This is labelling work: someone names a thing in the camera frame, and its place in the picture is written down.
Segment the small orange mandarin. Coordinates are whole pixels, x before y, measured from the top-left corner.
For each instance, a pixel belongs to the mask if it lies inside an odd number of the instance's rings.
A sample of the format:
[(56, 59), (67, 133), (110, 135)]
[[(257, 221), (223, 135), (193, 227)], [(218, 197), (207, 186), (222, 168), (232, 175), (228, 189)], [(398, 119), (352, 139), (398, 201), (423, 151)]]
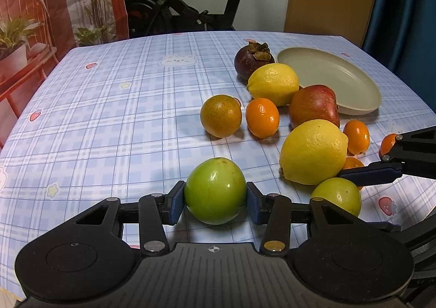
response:
[(384, 155), (388, 154), (392, 149), (393, 145), (396, 141), (396, 134), (389, 134), (383, 138), (380, 148), (379, 148), (379, 157), (382, 158)]

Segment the dark green apple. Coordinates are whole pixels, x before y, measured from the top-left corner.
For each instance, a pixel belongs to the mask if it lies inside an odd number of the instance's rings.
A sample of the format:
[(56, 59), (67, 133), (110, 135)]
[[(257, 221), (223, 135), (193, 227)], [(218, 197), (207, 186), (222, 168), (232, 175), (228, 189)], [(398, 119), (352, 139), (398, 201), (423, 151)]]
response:
[(245, 207), (247, 188), (244, 174), (230, 159), (211, 158), (189, 175), (184, 188), (191, 214), (207, 225), (223, 225)]

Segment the orange tangerine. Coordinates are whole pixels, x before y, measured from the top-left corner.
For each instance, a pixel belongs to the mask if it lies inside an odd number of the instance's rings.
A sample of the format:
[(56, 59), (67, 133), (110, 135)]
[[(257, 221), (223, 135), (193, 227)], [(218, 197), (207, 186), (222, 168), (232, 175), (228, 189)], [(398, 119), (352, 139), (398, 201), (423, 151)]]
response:
[(349, 170), (353, 168), (361, 168), (361, 167), (364, 167), (364, 164), (359, 159), (355, 157), (347, 157), (341, 171)]

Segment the light green apple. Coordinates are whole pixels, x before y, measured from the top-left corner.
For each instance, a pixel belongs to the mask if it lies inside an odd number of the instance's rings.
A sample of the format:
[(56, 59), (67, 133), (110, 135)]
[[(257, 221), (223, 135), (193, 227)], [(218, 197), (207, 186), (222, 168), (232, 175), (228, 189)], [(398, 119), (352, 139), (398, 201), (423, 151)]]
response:
[(319, 197), (358, 217), (361, 212), (361, 194), (358, 187), (342, 178), (334, 177), (320, 183), (311, 197)]

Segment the large yellow lemon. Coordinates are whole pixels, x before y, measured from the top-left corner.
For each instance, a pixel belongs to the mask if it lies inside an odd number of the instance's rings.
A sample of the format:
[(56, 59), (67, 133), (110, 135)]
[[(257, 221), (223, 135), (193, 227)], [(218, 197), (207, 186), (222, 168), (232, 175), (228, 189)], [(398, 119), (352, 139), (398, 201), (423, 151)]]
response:
[(348, 137), (325, 119), (312, 119), (292, 130), (279, 156), (279, 172), (301, 185), (335, 177), (347, 158)]

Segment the small orange kumquat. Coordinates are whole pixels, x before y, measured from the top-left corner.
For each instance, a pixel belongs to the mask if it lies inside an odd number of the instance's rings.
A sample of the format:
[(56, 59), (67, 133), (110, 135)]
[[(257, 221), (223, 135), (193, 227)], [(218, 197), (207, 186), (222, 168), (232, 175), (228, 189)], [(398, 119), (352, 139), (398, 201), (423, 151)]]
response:
[(279, 112), (276, 105), (266, 98), (250, 101), (245, 111), (250, 132), (259, 139), (272, 137), (279, 126)]

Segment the red apple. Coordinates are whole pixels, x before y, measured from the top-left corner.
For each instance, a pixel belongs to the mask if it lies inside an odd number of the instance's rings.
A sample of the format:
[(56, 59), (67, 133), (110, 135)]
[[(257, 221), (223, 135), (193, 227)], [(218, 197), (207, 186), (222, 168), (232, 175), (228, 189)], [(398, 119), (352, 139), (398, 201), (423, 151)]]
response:
[(313, 119), (325, 119), (340, 127), (335, 92), (325, 85), (297, 91), (289, 105), (289, 116), (293, 128)]

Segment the beige round plate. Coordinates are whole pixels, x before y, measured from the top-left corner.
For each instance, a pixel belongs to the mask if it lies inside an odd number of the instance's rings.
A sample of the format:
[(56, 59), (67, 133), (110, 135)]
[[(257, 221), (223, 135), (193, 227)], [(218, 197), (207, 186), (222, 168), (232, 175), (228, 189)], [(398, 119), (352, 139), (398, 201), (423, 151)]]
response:
[(332, 89), (341, 114), (369, 114), (382, 103), (375, 82), (360, 68), (337, 55), (319, 49), (290, 47), (278, 53), (277, 61), (296, 72), (302, 88), (325, 85)]

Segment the blue plaid tablecloth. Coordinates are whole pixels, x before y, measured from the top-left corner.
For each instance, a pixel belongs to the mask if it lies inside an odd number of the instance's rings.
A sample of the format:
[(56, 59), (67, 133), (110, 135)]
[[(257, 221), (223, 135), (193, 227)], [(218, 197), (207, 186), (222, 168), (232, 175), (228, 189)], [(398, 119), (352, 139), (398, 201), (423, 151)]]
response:
[(1, 289), (22, 297), (14, 272), (29, 241), (102, 199), (136, 202), (165, 193), (212, 157), (233, 160), (263, 193), (307, 202), (311, 188), (278, 173), (289, 134), (286, 111), (265, 140), (241, 125), (215, 139), (201, 125), (202, 104), (215, 94), (250, 94), (237, 79), (234, 56), (248, 41), (272, 52), (309, 47), (350, 61), (377, 84), (382, 103), (361, 118), (371, 144), (363, 163), (378, 159), (381, 140), (435, 124), (435, 113), (405, 83), (341, 37), (279, 32), (159, 35), (71, 50), (24, 109), (1, 150)]

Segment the greenish orange citrus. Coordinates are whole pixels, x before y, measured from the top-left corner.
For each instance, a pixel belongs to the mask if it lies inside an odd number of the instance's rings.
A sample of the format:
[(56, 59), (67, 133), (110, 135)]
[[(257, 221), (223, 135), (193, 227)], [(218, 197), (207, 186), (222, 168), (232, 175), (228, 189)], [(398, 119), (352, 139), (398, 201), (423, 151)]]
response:
[(229, 137), (242, 124), (241, 103), (235, 97), (218, 94), (207, 99), (200, 110), (203, 128), (216, 138)]

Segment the teal curtain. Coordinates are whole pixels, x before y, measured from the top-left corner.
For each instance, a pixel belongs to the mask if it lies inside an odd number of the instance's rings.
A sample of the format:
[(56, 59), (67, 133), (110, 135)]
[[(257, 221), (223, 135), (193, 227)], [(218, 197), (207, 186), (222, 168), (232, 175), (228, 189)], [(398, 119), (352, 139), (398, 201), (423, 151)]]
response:
[(435, 109), (436, 0), (374, 0), (363, 50)]

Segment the dark purple mangosteen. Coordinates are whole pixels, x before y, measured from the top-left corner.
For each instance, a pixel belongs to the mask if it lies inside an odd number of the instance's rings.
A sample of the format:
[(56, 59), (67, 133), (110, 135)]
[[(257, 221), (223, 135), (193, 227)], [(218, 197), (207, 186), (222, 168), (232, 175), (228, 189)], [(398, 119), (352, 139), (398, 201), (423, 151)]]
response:
[(247, 83), (252, 73), (258, 68), (274, 62), (274, 57), (267, 43), (258, 43), (251, 40), (247, 46), (241, 48), (236, 54), (234, 68), (240, 81)]

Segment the printed fabric backdrop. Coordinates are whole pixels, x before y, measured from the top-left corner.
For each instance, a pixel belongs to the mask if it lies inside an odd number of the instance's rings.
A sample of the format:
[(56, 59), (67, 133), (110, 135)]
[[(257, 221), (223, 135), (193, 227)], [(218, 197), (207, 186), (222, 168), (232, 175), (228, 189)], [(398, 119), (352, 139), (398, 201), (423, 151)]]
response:
[(124, 0), (1, 0), (1, 141), (71, 49), (128, 37)]

